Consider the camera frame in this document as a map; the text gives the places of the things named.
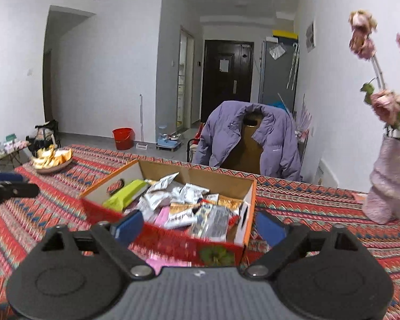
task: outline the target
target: metal bolt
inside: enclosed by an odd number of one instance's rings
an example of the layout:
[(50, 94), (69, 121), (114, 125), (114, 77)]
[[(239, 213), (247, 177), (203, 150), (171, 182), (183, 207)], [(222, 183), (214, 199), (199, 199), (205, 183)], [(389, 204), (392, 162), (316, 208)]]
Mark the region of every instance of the metal bolt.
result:
[(148, 277), (150, 274), (153, 273), (153, 269), (150, 266), (139, 265), (139, 266), (132, 267), (130, 269), (130, 272), (135, 277)]
[(268, 268), (263, 265), (254, 265), (250, 266), (246, 272), (252, 277), (263, 277), (268, 274)]

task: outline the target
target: cardboard box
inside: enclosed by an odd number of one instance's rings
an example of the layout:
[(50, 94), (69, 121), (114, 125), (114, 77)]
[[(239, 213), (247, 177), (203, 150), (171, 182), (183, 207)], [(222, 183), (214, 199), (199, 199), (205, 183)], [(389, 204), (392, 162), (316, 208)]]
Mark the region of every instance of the cardboard box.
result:
[(235, 265), (239, 265), (252, 229), (256, 195), (256, 180), (254, 179), (178, 165), (133, 160), (81, 194), (80, 199), (85, 208), (88, 222), (91, 224), (103, 220), (116, 222), (123, 217), (121, 213), (102, 207), (102, 203), (108, 199), (107, 188), (119, 179), (124, 179), (125, 184), (129, 184), (136, 179), (160, 180), (164, 176), (176, 172), (179, 172), (175, 179), (177, 182), (196, 184), (210, 189), (211, 194), (218, 193), (244, 200), (240, 209), (239, 224), (229, 230), (227, 242), (216, 243), (192, 238), (180, 231), (166, 230), (151, 223), (145, 223), (141, 235), (134, 244), (155, 253), (197, 265), (207, 265), (204, 260), (205, 253), (214, 254), (216, 251), (222, 253), (225, 248), (228, 254), (233, 254)]

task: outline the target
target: puffer jacket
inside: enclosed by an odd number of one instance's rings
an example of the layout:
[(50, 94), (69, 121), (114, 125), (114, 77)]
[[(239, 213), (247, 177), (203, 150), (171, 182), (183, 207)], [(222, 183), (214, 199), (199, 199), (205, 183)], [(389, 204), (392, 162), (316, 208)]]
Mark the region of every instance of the puffer jacket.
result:
[(220, 167), (241, 139), (246, 114), (260, 111), (263, 120), (252, 138), (263, 148), (260, 171), (264, 176), (300, 181), (301, 162), (295, 127), (283, 109), (259, 103), (224, 101), (207, 119), (193, 163)]

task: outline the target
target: pink vase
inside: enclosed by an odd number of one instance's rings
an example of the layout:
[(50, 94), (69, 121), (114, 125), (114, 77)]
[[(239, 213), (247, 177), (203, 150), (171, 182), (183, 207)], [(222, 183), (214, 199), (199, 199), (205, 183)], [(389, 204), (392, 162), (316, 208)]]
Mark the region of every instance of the pink vase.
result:
[(385, 224), (400, 207), (400, 140), (384, 135), (370, 181), (363, 212), (372, 221)]

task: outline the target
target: patterned tablecloth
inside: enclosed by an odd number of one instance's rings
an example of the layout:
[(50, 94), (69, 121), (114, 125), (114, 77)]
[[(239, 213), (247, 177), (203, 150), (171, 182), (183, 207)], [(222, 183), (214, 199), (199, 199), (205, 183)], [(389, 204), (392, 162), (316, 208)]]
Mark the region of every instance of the patterned tablecloth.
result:
[[(41, 193), (36, 199), (14, 199), (0, 206), (0, 319), (5, 319), (10, 313), (5, 295), (8, 277), (43, 237), (45, 230), (59, 223), (68, 225), (71, 230), (85, 230), (89, 227), (77, 200), (81, 191), (131, 159), (189, 165), (180, 161), (146, 158), (82, 145), (73, 145), (71, 148), (74, 151), (74, 161), (60, 173), (41, 176), (29, 164), (19, 167), (17, 171), (38, 184)], [(211, 169), (200, 165), (192, 167)], [(361, 206), (356, 204), (351, 192), (347, 190), (224, 169), (212, 170), (256, 178), (256, 210), (268, 211), (285, 223), (299, 221), (313, 230), (329, 230), (335, 223), (345, 224), (390, 274), (395, 292), (385, 319), (400, 319), (399, 220), (392, 220), (387, 225), (375, 224), (365, 217)], [(249, 249), (261, 253), (269, 249), (258, 237), (255, 226)]]

